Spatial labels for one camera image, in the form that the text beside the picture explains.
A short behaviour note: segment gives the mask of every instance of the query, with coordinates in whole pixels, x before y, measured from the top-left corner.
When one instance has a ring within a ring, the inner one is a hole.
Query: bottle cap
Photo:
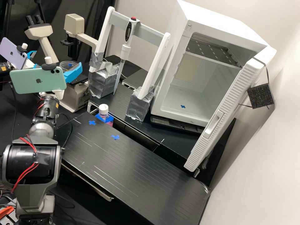
[[[108,114],[108,105],[107,104],[99,105],[99,113],[102,115]]]

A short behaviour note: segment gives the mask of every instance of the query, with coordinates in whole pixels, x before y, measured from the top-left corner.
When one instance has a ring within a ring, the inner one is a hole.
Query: white bottle cap
[[[99,113],[102,115],[108,114],[108,105],[107,104],[99,105]]]
[[[50,56],[46,56],[45,57],[45,62],[46,62],[47,65],[52,64],[52,58]]]
[[[27,49],[27,47],[28,47],[28,44],[26,44],[26,43],[23,43],[23,44],[22,44],[22,48],[23,48],[23,49]]]

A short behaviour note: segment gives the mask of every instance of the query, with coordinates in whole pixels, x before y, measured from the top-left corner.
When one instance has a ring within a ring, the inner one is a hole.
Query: purple smartphone
[[[18,70],[23,68],[27,59],[27,54],[25,52],[19,52],[17,46],[5,37],[2,38],[0,43],[0,55]]]

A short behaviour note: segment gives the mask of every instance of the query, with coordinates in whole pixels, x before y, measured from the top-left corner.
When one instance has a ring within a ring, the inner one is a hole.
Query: bottle
[[[113,117],[108,114],[108,105],[101,104],[99,105],[98,108],[99,108],[99,113],[96,115],[96,117],[102,122],[113,127]]]

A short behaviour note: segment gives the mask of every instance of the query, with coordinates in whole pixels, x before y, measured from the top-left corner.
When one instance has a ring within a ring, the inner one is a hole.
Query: green smartphone
[[[53,70],[24,69],[12,70],[10,78],[18,94],[49,92],[67,88],[63,70],[56,67]]]

